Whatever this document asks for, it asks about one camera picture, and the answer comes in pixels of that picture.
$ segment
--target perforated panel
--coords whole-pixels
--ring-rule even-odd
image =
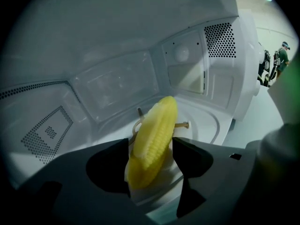
[[[65,131],[62,133],[60,139],[56,143],[54,149],[52,149],[49,144],[45,143],[45,141],[38,135],[37,130],[49,119],[51,118],[55,113],[61,112],[63,117],[67,120],[68,126],[66,127]],[[64,108],[62,106],[59,106],[56,108],[53,112],[48,114],[46,117],[44,117],[37,125],[35,125],[29,133],[26,134],[26,136],[21,140],[21,142],[24,144],[27,149],[36,156],[43,164],[49,163],[51,160],[54,159],[57,150],[59,149],[65,135],[67,134],[68,130],[72,126],[73,121],[69,117],[69,115],[66,113]],[[48,127],[46,129],[46,133],[53,139],[56,136],[56,133],[52,129],[52,127]]]
[[[73,87],[66,80],[64,80],[64,81],[53,81],[53,82],[40,82],[40,83],[35,83],[35,84],[27,85],[27,86],[22,86],[22,87],[17,87],[17,88],[14,88],[14,89],[10,89],[10,90],[7,90],[7,91],[4,91],[4,92],[0,93],[0,100],[11,97],[11,96],[16,95],[16,94],[21,93],[21,92],[29,91],[31,89],[42,88],[42,87],[45,87],[45,86],[62,84],[62,83],[66,84],[67,86],[70,87],[70,89],[73,91],[75,97],[77,98],[78,102],[80,102],[80,100],[79,100],[78,96],[76,95]]]
[[[236,58],[235,41],[229,22],[204,28],[209,57]]]
[[[52,127],[47,127],[47,129],[45,130],[45,132],[52,139],[56,136],[56,132],[52,129]]]

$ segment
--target corn cob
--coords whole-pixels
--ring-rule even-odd
[[[165,97],[142,121],[129,158],[127,180],[133,189],[148,186],[158,174],[172,139],[177,119],[176,100]]]

